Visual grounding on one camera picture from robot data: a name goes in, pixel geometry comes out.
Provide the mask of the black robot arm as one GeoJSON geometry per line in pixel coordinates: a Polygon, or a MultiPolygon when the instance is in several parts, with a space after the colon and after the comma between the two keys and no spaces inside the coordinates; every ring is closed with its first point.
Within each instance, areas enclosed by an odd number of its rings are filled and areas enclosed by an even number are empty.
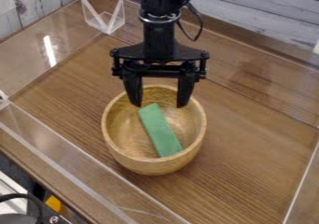
{"type": "Polygon", "coordinates": [[[182,45],[175,30],[182,27],[180,10],[198,13],[191,0],[140,0],[143,41],[132,46],[112,49],[112,75],[123,81],[132,105],[142,105],[144,77],[175,78],[178,106],[184,107],[192,96],[196,82],[206,78],[210,53],[182,45]]]}

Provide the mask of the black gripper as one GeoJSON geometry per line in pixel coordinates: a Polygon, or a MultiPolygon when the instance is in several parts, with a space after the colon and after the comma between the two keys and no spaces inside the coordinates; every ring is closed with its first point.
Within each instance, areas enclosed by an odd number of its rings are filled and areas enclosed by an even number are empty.
{"type": "Polygon", "coordinates": [[[123,79],[130,102],[142,105],[142,77],[179,79],[178,108],[188,104],[195,79],[207,75],[210,53],[182,45],[176,39],[176,28],[192,40],[179,20],[142,20],[143,41],[132,46],[112,49],[112,75],[123,79]]]}

